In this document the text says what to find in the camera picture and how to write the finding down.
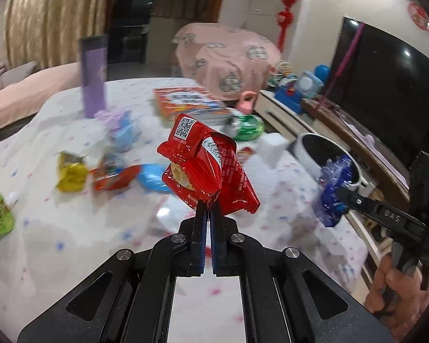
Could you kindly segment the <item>person's right hand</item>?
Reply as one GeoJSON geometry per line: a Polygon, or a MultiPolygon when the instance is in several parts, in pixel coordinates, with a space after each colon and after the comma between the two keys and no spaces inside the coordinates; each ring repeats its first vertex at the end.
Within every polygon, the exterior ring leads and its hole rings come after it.
{"type": "Polygon", "coordinates": [[[397,297],[397,302],[388,307],[392,315],[383,323],[390,329],[394,340],[400,342],[413,328],[429,304],[429,292],[421,290],[422,275],[419,269],[413,276],[404,274],[392,266],[391,255],[384,255],[374,274],[364,307],[372,314],[384,308],[382,292],[388,286],[397,297]]]}

